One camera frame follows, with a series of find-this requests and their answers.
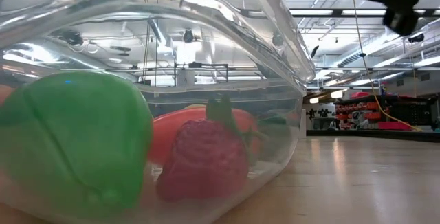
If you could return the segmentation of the clear plastic tupperware container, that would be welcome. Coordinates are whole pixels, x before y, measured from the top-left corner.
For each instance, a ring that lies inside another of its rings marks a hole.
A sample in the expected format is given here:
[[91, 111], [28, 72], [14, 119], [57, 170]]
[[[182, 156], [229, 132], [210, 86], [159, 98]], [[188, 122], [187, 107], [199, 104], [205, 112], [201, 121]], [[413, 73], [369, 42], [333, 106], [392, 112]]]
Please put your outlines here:
[[95, 217], [64, 214], [0, 169], [0, 224], [210, 224], [277, 176], [294, 153], [314, 64], [283, 0], [0, 0], [0, 85], [71, 71], [133, 83], [153, 120], [228, 96], [253, 115], [256, 161], [228, 197], [168, 202], [147, 153], [138, 203]]

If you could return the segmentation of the red toy strawberry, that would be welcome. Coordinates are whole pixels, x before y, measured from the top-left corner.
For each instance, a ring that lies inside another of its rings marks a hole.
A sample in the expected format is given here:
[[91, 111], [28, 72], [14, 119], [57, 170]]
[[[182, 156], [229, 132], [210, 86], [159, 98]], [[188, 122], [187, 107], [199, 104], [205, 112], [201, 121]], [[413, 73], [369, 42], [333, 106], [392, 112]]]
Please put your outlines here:
[[256, 161], [255, 141], [267, 136], [251, 121], [241, 130], [228, 96], [211, 98], [205, 117], [180, 124], [157, 179], [158, 196], [168, 202], [228, 197], [241, 190]]

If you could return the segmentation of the black aluminium table frame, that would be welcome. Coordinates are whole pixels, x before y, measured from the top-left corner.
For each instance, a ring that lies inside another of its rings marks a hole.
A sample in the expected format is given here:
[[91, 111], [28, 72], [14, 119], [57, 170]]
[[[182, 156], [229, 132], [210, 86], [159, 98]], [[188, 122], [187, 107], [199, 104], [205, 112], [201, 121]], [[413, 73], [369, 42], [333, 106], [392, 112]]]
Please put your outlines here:
[[381, 139], [398, 139], [416, 142], [431, 142], [440, 144], [440, 133], [419, 131], [385, 131], [385, 130], [307, 130], [307, 136], [325, 137], [374, 137]]

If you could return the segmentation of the orange toy vegetable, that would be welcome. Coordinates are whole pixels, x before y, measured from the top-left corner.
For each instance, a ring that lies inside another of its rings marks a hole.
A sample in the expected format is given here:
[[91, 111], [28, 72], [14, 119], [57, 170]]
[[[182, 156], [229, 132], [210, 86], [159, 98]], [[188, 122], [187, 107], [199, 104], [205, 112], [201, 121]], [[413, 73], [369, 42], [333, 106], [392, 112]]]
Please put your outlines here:
[[[233, 116], [240, 131], [251, 128], [258, 131], [257, 121], [253, 115], [241, 109], [233, 109]], [[177, 131], [189, 120], [200, 120], [206, 117], [206, 108], [180, 109], [156, 117], [153, 120], [153, 139], [148, 159], [151, 163], [162, 166], [170, 155]]]

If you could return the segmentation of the green toy fruit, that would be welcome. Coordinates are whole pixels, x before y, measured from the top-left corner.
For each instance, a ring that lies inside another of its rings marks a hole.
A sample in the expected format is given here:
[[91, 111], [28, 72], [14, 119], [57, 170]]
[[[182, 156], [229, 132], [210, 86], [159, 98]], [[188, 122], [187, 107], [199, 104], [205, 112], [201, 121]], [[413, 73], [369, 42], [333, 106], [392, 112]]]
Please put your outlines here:
[[135, 206], [151, 139], [144, 96], [111, 74], [52, 74], [0, 105], [0, 169], [64, 214], [107, 216]]

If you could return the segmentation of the red storage shelving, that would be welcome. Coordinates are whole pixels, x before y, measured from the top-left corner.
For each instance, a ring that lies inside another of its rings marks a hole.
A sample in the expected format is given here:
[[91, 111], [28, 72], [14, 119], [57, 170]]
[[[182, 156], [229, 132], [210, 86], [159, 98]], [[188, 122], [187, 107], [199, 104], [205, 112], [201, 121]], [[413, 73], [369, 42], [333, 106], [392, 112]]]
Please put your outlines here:
[[342, 130], [418, 131], [432, 126], [435, 98], [361, 93], [338, 100], [335, 117]]

